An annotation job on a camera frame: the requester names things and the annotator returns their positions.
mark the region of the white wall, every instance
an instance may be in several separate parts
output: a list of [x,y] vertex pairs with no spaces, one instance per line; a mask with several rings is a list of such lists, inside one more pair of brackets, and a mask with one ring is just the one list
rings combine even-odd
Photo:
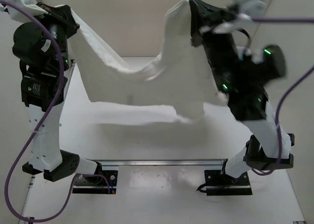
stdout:
[[[19,60],[12,54],[13,33],[19,26],[9,19],[8,14],[0,13],[0,223],[17,223],[4,201],[6,175],[29,136],[28,119],[21,102],[20,84],[22,75]],[[28,192],[30,176],[23,173],[20,162],[10,182],[10,197],[16,210],[21,213]]]
[[[120,56],[157,56],[168,9],[181,0],[42,0],[47,5],[69,5]],[[224,7],[232,0],[203,0]],[[253,34],[257,25],[247,30]],[[245,44],[243,34],[236,34]]]
[[[273,0],[266,16],[312,16],[313,0]],[[253,42],[253,48],[267,43],[282,47],[288,77],[268,88],[270,98],[277,103],[284,91],[314,64],[314,27],[310,25],[262,25]],[[308,224],[314,224],[314,100],[313,76],[291,94],[281,113],[281,123],[288,132],[295,133],[294,168],[289,170],[298,201]]]

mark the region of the green led light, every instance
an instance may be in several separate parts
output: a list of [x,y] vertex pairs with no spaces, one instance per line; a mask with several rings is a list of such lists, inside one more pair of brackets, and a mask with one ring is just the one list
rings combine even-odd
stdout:
[[264,50],[267,54],[271,55],[271,52],[267,49]]

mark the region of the white table surface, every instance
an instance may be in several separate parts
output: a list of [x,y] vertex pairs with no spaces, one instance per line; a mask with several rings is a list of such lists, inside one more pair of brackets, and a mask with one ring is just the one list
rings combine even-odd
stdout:
[[[61,117],[60,147],[89,159],[221,159],[239,152],[251,133],[228,108],[205,105],[196,122],[168,106],[90,103],[76,68]],[[249,172],[252,196],[195,192],[203,167],[120,167],[116,195],[72,194],[52,224],[292,224],[303,216],[286,171]],[[45,218],[63,205],[71,178],[36,177],[25,216]]]

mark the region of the cable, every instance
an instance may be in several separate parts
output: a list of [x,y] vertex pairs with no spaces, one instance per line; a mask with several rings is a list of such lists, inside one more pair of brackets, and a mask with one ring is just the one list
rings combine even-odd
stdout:
[[243,33],[243,34],[246,35],[247,38],[248,38],[248,41],[247,41],[247,43],[246,43],[246,45],[245,45],[245,48],[244,48],[244,50],[243,50],[243,52],[242,52],[242,54],[241,54],[241,56],[240,56],[240,58],[243,59],[243,58],[244,58],[244,55],[246,54],[246,51],[250,48],[252,39],[251,39],[250,34],[249,34],[246,30],[244,30],[243,28],[238,29],[237,31]]
[[[27,12],[25,12],[24,10],[22,10],[21,8],[19,8],[17,5],[9,2],[9,1],[6,1],[6,0],[0,0],[0,3],[2,4],[5,4],[5,5],[8,5],[14,9],[16,9],[17,11],[21,12],[23,15],[25,15],[26,17],[28,17],[32,22],[34,22],[44,33],[44,35],[51,40],[52,42],[52,45],[56,51],[56,54],[57,54],[57,59],[59,61],[59,71],[60,71],[60,74],[59,74],[59,84],[58,84],[58,89],[56,91],[56,94],[55,96],[53,97],[50,105],[48,106],[46,112],[44,113],[43,117],[39,120],[38,124],[36,125],[34,131],[38,131],[40,126],[43,124],[43,122],[45,121],[45,119],[47,118],[48,114],[50,113],[50,111],[52,110],[53,106],[55,105],[56,101],[58,100],[59,98],[59,95],[61,94],[62,92],[62,88],[63,88],[63,77],[64,77],[64,66],[63,66],[63,59],[62,59],[62,54],[61,54],[61,51],[60,51],[60,48],[58,46],[58,44],[56,43],[55,39],[53,38],[53,36],[49,33],[49,31],[37,20],[35,19],[33,16],[31,16],[30,14],[28,14]],[[64,205],[62,206],[62,208],[60,209],[60,211],[58,213],[56,213],[55,215],[49,217],[49,218],[45,218],[45,219],[30,219],[30,218],[26,218],[26,217],[23,217],[22,215],[20,215],[15,209],[14,207],[12,206],[11,202],[10,202],[10,198],[9,198],[9,183],[10,183],[10,179],[11,179],[11,176],[12,176],[12,173],[14,171],[14,168],[16,167],[18,161],[20,160],[20,158],[22,157],[22,155],[24,154],[24,152],[26,151],[26,149],[28,148],[28,146],[30,145],[31,141],[34,139],[36,133],[33,132],[29,139],[27,140],[27,142],[25,143],[25,145],[23,146],[21,152],[19,153],[19,155],[17,156],[17,158],[15,159],[15,161],[13,162],[10,170],[9,170],[9,173],[7,175],[7,178],[5,180],[5,184],[4,184],[4,198],[5,198],[5,203],[7,205],[7,207],[9,208],[10,212],[15,216],[17,217],[18,219],[24,221],[24,222],[29,222],[29,223],[43,223],[43,222],[48,222],[56,217],[58,217],[62,212],[63,210],[65,209],[66,205],[68,204],[69,202],[69,199],[70,199],[70,195],[71,195],[71,190],[72,190],[72,187],[74,185],[74,179],[78,176],[75,175],[72,179],[72,182],[71,182],[71,185],[70,185],[70,189],[69,189],[69,193],[68,193],[68,196],[66,198],[66,201],[64,202]],[[106,180],[106,178],[102,175],[88,175],[88,176],[100,176],[102,178],[104,178]]]
[[[273,24],[283,24],[283,23],[314,23],[314,18],[253,18],[251,17],[252,21],[258,22],[258,23],[273,23]],[[314,71],[314,66],[312,66],[302,77],[300,77],[281,97],[275,114],[275,124],[279,125],[279,113],[280,109],[288,97],[288,95],[301,83],[303,82],[310,74],[312,74]],[[281,155],[283,150],[282,145],[282,135],[281,135],[281,129],[280,126],[277,127],[277,135],[278,135],[278,158],[274,164],[274,168],[277,167],[281,161]],[[257,172],[255,169],[252,169],[252,171],[260,176],[267,176],[274,172],[275,169],[272,169],[270,171],[261,171],[261,173]]]
[[[270,5],[271,5],[272,2],[273,2],[273,0],[269,0],[269,2],[267,3],[267,7],[266,7],[264,13],[267,13],[267,11],[268,11],[268,9],[269,9],[269,7],[270,7]],[[257,27],[257,29],[255,29],[255,32],[254,32],[253,35],[252,35],[252,39],[254,39],[256,33],[258,32],[258,30],[259,30],[259,27]]]
[[105,176],[100,175],[100,174],[84,174],[83,175],[83,177],[95,177],[95,176],[101,177],[103,180],[105,180],[107,187],[108,187],[108,194],[109,194],[110,193],[110,186],[109,186],[109,182]]
[[[200,186],[196,189],[196,191],[199,191],[199,192],[201,192],[201,193],[207,194],[208,191],[221,190],[221,189],[224,189],[224,188],[226,188],[226,189],[230,188],[231,185],[227,185],[227,183],[228,183],[227,179],[224,178],[224,180],[225,180],[226,184],[223,185],[223,186],[215,186],[215,187],[211,187],[211,188],[206,188],[206,190],[202,190],[202,188],[204,188],[204,187],[206,187],[206,186],[210,186],[209,183],[204,183],[204,184],[200,185]],[[235,180],[232,185],[235,185],[237,182],[238,182],[238,179]]]

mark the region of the white backdrop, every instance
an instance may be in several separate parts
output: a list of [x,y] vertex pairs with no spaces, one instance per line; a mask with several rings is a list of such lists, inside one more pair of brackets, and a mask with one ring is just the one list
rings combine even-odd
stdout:
[[[163,16],[181,0],[42,0],[68,4],[120,56],[157,56],[163,38]],[[223,7],[231,0],[203,0]],[[254,33],[256,26],[248,28]],[[243,34],[237,44],[246,43]]]

